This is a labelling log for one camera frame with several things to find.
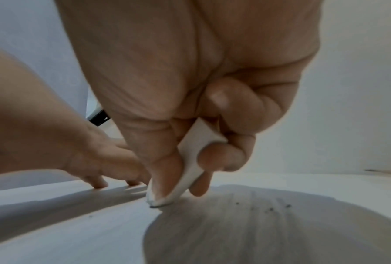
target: dirty eraser edge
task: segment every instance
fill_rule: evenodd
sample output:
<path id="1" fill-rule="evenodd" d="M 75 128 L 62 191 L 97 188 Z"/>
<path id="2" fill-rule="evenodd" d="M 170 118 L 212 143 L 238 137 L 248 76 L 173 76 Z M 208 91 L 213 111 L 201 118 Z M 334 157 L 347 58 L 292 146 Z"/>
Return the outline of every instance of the dirty eraser edge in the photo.
<path id="1" fill-rule="evenodd" d="M 184 170 L 174 189 L 163 198 L 155 199 L 152 192 L 152 179 L 146 192 L 146 201 L 150 207 L 160 207 L 175 202 L 203 173 L 197 164 L 197 157 L 204 147 L 214 142 L 227 142 L 227 138 L 202 118 L 197 118 L 193 126 L 178 144 L 178 151 L 184 161 Z"/>

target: white wall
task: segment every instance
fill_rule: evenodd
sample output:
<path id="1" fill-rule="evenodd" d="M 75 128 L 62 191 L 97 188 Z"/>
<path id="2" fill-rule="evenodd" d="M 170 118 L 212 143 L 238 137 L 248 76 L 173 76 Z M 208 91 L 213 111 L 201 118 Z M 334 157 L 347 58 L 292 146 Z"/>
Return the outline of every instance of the white wall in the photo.
<path id="1" fill-rule="evenodd" d="M 391 0 L 326 1 L 321 36 L 294 105 L 258 136 L 243 171 L 391 169 Z"/>

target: forearm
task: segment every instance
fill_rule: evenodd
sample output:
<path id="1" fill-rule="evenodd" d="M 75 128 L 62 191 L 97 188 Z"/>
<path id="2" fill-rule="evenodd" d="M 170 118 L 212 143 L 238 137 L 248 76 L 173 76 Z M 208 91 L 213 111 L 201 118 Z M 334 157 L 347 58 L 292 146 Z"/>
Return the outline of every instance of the forearm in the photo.
<path id="1" fill-rule="evenodd" d="M 0 51 L 0 174 L 63 168 L 88 138 L 86 120 Z"/>

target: skin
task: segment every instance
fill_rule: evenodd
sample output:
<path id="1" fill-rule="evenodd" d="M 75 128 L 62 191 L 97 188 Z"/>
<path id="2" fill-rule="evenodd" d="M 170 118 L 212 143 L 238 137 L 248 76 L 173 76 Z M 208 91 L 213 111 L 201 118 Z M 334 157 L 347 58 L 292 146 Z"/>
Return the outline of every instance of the skin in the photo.
<path id="1" fill-rule="evenodd" d="M 0 174 L 58 169 L 104 188 L 102 175 L 148 183 L 150 175 L 123 140 L 80 117 L 43 81 L 0 51 Z"/>
<path id="2" fill-rule="evenodd" d="M 82 70 L 104 109 L 168 194 L 177 143 L 205 117 L 229 139 L 199 154 L 203 195 L 214 171 L 249 159 L 255 135 L 289 109 L 319 49 L 320 0 L 57 0 Z"/>

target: white eraser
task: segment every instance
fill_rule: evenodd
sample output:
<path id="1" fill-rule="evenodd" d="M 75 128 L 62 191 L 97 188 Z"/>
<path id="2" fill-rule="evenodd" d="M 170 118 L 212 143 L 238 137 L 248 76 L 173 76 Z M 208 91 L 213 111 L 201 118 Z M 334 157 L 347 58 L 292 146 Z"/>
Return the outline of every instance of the white eraser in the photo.
<path id="1" fill-rule="evenodd" d="M 175 202 L 200 177 L 203 169 L 197 164 L 200 151 L 214 142 L 227 142 L 227 138 L 219 133 L 211 124 L 197 118 L 190 130 L 178 144 L 178 151 L 184 161 L 184 171 L 175 188 L 166 196 L 155 198 L 152 191 L 152 180 L 148 185 L 146 201 L 151 207 L 159 207 Z"/>

